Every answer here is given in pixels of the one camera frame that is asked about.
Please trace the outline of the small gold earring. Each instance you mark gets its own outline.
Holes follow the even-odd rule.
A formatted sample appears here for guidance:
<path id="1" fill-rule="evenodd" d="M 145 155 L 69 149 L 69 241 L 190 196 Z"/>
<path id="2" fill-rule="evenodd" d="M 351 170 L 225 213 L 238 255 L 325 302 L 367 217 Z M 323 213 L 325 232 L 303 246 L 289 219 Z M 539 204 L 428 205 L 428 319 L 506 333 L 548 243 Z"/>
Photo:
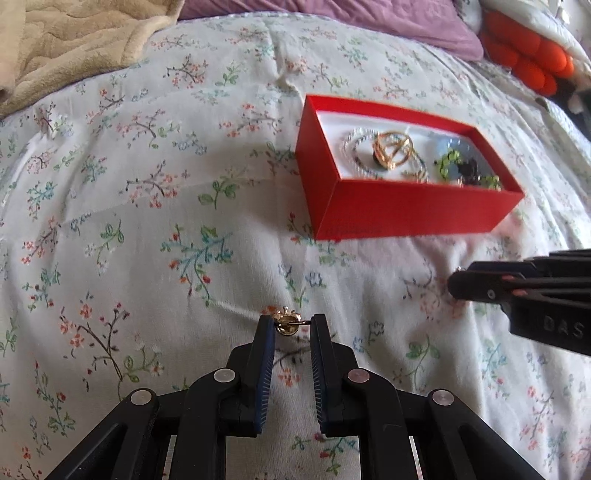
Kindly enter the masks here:
<path id="1" fill-rule="evenodd" d="M 284 337 L 294 336 L 303 327 L 311 324 L 310 320 L 304 319 L 297 311 L 283 307 L 270 315 L 273 318 L 273 326 L 276 332 Z"/>

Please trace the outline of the green beaded bracelet black flower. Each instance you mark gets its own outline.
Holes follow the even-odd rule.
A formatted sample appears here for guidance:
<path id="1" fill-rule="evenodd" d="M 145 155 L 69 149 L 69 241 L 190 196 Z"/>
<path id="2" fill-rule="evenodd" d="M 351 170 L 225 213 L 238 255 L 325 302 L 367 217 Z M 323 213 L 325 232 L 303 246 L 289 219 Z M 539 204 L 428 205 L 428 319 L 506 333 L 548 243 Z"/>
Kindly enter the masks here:
<path id="1" fill-rule="evenodd" d="M 457 149 L 450 148 L 434 164 L 441 178 L 448 183 L 496 191 L 502 189 L 501 180 L 497 175 L 484 175 L 475 158 L 466 159 Z"/>

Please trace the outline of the red cardboard box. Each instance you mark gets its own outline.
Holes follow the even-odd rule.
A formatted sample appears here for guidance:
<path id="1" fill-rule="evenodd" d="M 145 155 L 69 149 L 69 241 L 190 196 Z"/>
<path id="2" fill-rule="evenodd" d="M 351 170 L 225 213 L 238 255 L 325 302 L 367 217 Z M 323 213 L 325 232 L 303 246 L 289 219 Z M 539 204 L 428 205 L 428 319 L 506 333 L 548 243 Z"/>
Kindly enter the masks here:
<path id="1" fill-rule="evenodd" d="M 346 175 L 345 160 L 337 150 L 339 140 L 353 126 L 368 122 L 386 126 L 399 122 L 471 141 L 499 176 L 501 190 Z M 395 105 L 308 95 L 295 156 L 318 240 L 487 233 L 524 197 L 476 127 Z"/>

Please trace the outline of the floral white bedspread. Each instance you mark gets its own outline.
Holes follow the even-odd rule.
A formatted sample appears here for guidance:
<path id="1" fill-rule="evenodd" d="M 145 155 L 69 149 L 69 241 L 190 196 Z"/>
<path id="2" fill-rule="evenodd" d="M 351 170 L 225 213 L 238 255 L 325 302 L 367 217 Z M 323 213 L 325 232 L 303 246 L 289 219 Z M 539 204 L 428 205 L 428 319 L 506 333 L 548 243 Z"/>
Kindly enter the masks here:
<path id="1" fill-rule="evenodd" d="M 317 240 L 308 94 L 475 125 L 524 199 L 484 235 Z M 589 358 L 446 281 L 589 244 L 589 141 L 501 68 L 322 17 L 179 23 L 1 123 L 1 475 L 46 477 L 132 390 L 187 388 L 286 306 L 397 386 L 455 392 L 544 477 L 586 479 Z"/>

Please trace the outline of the orange plush toy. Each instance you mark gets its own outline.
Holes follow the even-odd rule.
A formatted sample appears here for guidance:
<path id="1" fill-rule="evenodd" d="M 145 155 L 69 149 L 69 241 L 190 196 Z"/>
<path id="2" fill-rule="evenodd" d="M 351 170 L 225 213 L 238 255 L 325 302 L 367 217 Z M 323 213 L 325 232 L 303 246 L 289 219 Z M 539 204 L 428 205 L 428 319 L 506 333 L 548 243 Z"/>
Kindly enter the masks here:
<path id="1" fill-rule="evenodd" d="M 484 13 L 479 37 L 493 63 L 508 68 L 542 96 L 555 95 L 557 80 L 570 80 L 574 76 L 573 58 L 561 46 L 501 12 Z"/>

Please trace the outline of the purple pillow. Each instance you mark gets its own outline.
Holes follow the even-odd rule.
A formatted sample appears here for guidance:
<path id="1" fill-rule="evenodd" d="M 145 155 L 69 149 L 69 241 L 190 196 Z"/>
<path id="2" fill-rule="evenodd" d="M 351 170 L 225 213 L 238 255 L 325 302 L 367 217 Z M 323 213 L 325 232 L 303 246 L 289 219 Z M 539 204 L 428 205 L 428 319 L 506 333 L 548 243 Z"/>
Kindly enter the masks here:
<path id="1" fill-rule="evenodd" d="M 401 36 L 478 61 L 484 48 L 452 1 L 186 1 L 180 19 L 273 12 L 317 15 L 349 26 Z"/>

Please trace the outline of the beige fleece blanket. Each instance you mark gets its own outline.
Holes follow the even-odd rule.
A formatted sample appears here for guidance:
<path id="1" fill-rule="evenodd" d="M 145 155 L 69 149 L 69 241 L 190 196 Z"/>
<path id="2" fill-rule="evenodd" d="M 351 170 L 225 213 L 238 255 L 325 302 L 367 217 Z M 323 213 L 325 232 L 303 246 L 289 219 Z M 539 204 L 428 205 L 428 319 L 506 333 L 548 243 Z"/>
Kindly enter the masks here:
<path id="1" fill-rule="evenodd" d="M 86 77 L 137 62 L 183 1 L 3 1 L 1 116 Z"/>

